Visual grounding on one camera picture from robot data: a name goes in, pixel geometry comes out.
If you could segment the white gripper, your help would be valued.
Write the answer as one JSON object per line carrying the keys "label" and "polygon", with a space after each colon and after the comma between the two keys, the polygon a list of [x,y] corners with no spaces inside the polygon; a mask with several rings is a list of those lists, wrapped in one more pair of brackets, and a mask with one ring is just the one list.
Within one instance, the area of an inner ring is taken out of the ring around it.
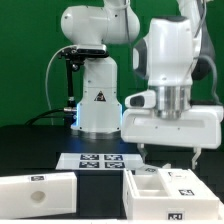
{"label": "white gripper", "polygon": [[198,106],[183,112],[177,120],[161,119],[150,109],[127,109],[123,115],[121,137],[138,143],[143,162],[148,152],[144,144],[194,148],[192,168],[202,153],[201,148],[217,149],[221,144],[222,106]]}

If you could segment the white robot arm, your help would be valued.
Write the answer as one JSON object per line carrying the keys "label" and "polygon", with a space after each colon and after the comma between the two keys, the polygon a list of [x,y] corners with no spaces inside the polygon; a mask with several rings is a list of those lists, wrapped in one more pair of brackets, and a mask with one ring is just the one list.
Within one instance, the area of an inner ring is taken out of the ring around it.
{"label": "white robot arm", "polygon": [[[218,148],[224,107],[191,102],[193,82],[216,72],[205,22],[207,1],[177,0],[179,15],[151,19],[145,37],[138,35],[140,23],[130,0],[67,8],[61,18],[71,42],[66,52],[73,68],[84,71],[72,130],[87,138],[120,134],[138,146],[189,147],[196,153]],[[107,47],[128,42],[134,44],[133,70],[148,87],[120,104],[117,65]]]}

